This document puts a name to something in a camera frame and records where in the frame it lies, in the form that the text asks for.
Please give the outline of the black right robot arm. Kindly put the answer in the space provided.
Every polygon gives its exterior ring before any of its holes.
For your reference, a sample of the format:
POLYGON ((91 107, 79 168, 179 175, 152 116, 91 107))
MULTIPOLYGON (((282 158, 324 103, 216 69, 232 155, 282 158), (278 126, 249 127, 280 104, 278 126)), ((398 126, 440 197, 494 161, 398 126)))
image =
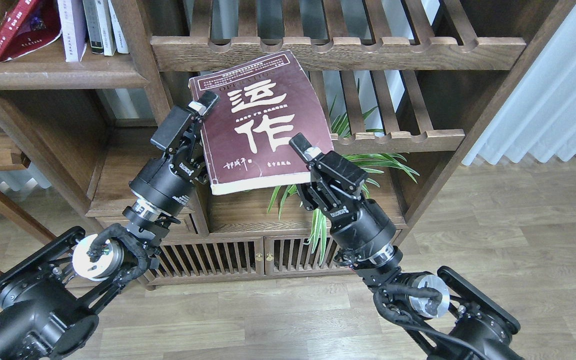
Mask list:
POLYGON ((362 194, 365 171, 334 151, 323 153, 301 133, 289 143, 311 174, 297 187, 304 207, 331 221, 339 246, 334 261, 362 279, 381 317, 402 327, 430 360, 521 358, 510 347, 521 324, 454 269, 402 271, 402 252, 391 244, 395 225, 362 194))

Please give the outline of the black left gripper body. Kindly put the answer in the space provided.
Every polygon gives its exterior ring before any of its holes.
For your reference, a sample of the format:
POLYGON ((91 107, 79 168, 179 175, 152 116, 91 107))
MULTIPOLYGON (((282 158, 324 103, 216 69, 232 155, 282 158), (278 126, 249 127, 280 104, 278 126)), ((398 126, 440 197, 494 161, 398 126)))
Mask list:
POLYGON ((186 206, 193 180, 205 168, 200 129, 208 111, 205 105, 175 106, 150 139, 162 157, 148 160, 129 186, 160 214, 175 217, 186 206))

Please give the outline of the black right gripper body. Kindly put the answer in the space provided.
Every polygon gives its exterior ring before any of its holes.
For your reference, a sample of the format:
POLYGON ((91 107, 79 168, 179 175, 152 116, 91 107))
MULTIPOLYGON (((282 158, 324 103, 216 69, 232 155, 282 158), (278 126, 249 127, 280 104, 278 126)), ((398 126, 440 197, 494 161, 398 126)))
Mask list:
POLYGON ((297 187, 307 210, 321 210, 343 257, 355 264, 386 264, 394 258, 390 241, 396 226, 373 199, 362 194, 368 174, 331 151, 298 150, 311 174, 297 187))

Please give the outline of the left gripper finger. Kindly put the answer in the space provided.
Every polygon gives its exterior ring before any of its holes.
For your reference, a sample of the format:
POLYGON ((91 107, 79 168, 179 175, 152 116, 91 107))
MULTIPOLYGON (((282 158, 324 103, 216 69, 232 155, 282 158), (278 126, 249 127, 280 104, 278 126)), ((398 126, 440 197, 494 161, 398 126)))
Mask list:
POLYGON ((204 118, 215 107, 220 100, 220 96, 210 90, 203 93, 203 95, 193 100, 188 104, 188 112, 190 118, 204 118))

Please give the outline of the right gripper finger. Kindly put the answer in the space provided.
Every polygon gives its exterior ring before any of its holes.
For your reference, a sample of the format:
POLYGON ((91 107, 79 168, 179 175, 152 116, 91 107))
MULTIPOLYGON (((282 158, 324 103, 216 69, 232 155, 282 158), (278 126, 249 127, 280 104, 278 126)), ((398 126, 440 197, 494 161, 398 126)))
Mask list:
POLYGON ((291 137, 288 143, 304 163, 319 161, 324 157, 323 151, 312 145, 301 132, 291 137))

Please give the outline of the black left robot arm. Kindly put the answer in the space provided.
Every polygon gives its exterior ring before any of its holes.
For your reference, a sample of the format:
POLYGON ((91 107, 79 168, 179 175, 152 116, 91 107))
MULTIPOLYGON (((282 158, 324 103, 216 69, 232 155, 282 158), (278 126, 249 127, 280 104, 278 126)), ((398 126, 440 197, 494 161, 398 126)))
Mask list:
POLYGON ((151 137, 162 151, 130 183, 126 225, 99 234, 73 227, 0 276, 0 360, 61 360, 82 348, 99 313, 159 265, 160 244, 205 173, 201 124, 218 103, 206 91, 174 107, 151 137))

